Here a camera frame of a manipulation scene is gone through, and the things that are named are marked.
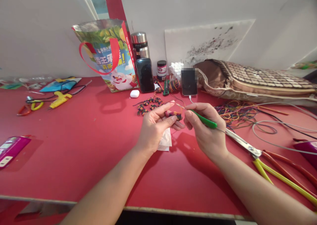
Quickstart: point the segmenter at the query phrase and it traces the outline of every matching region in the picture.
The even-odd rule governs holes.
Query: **phone screen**
[[[152,63],[149,58],[136,60],[136,71],[139,77],[140,90],[142,93],[153,92],[154,82],[152,74]]]
[[[194,68],[185,68],[182,70],[182,90],[183,95],[196,95],[197,77]]]

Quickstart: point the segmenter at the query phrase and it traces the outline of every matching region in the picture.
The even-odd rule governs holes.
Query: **yellow glue gun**
[[[61,104],[65,103],[71,97],[73,97],[71,94],[63,94],[60,91],[55,91],[54,95],[58,96],[58,99],[55,100],[53,103],[51,103],[49,109],[56,108],[56,107],[60,106]]]

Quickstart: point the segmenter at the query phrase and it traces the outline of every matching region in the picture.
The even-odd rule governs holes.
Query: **red bag handle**
[[[83,58],[83,55],[82,55],[82,47],[83,47],[83,45],[86,45],[89,49],[91,49],[91,48],[93,48],[91,43],[83,42],[83,43],[81,43],[79,45],[79,54],[82,57],[82,59],[84,60],[84,62],[87,64],[87,66],[89,66],[89,68],[91,70],[93,70],[94,72],[96,72],[96,73],[98,73],[100,75],[109,75],[118,66],[118,63],[119,63],[120,49],[119,49],[118,39],[110,38],[109,41],[110,41],[111,52],[112,52],[112,69],[108,73],[103,73],[103,72],[97,71],[96,69],[94,69],[90,65],[88,65],[88,63]]]

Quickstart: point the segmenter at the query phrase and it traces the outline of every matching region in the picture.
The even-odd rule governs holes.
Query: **red table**
[[[85,84],[90,78],[80,82]],[[19,117],[17,111],[28,93],[25,88],[1,90],[0,140],[10,136],[31,134],[33,139],[5,169],[0,171],[0,198],[56,203],[78,202],[136,143],[142,117],[132,105],[148,99],[153,94],[130,98],[130,91],[112,94],[101,77],[65,104],[47,111],[49,103],[31,114]],[[186,104],[187,97],[177,94]],[[172,96],[163,97],[172,100]],[[214,106],[224,102],[209,94],[199,92],[194,102],[208,102]],[[317,121],[290,106],[269,106],[290,113],[274,113],[281,120],[308,128],[317,128]],[[272,120],[258,114],[256,119]],[[309,139],[283,126],[275,125],[278,134],[263,138],[275,144],[291,146],[292,138]],[[297,152],[281,149],[260,141],[251,128],[236,130],[240,136],[258,149],[283,155],[302,165],[314,176],[317,171]],[[231,190],[216,166],[200,151],[194,131],[171,130],[170,152],[156,152],[148,161],[134,186],[127,209],[191,214],[197,216],[243,219],[249,215]],[[248,153],[230,138],[230,152],[255,169]],[[287,170],[309,189],[315,189],[289,166]],[[309,208],[312,205],[292,188],[272,177],[274,184]]]

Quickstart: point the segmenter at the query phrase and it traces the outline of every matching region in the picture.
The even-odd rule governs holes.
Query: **hand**
[[[177,131],[185,128],[185,125],[176,121],[177,117],[175,115],[168,118],[165,117],[165,112],[169,112],[168,109],[174,105],[174,102],[173,100],[163,104],[146,113],[143,117],[141,133],[137,145],[149,151],[150,154],[153,154],[158,149],[159,142],[167,128],[173,128]]]
[[[222,131],[226,130],[225,121],[219,116],[214,107],[208,103],[193,103],[185,107],[184,123],[189,130],[194,128],[196,140],[200,149],[211,159],[224,158],[228,154],[226,148],[225,134]],[[193,109],[195,112],[204,116],[205,118],[215,122],[218,125],[217,129],[210,129],[206,127],[189,109]]]

